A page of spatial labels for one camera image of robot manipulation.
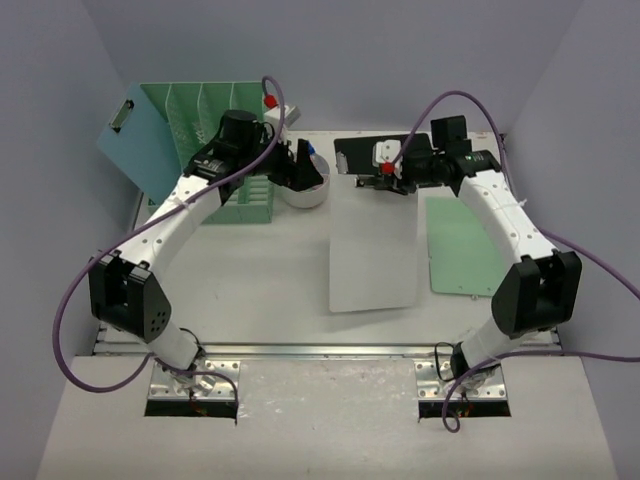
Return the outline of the white clipboard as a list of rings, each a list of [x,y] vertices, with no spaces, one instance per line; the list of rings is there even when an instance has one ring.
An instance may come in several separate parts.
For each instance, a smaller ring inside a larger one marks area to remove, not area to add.
[[[329,310],[406,308],[418,285],[418,197],[356,185],[337,175],[330,190]]]

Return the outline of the blue clipboard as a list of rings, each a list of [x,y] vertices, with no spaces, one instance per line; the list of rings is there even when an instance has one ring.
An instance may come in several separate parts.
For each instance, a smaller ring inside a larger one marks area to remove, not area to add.
[[[156,204],[169,196],[181,175],[169,124],[136,83],[127,89],[97,146]]]

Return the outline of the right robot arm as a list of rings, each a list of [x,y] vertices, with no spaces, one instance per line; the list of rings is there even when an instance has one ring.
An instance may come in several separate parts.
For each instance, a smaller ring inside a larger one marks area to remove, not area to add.
[[[571,319],[582,273],[574,252],[559,251],[534,225],[488,150],[476,150],[463,116],[436,119],[427,134],[365,137],[337,146],[340,172],[360,188],[408,196],[446,187],[480,221],[506,264],[491,298],[491,316],[453,345],[448,385],[467,393],[482,371],[531,337]]]

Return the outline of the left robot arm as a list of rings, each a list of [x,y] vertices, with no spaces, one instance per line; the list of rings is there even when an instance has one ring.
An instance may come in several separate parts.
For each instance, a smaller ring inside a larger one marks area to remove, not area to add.
[[[292,149],[287,129],[300,116],[297,107],[269,109],[262,118],[228,110],[213,138],[189,160],[176,185],[143,232],[114,247],[89,271],[92,315],[128,333],[162,364],[172,380],[195,393],[208,379],[198,362],[202,348],[172,321],[162,278],[198,227],[253,175],[294,192],[322,183],[307,141]]]

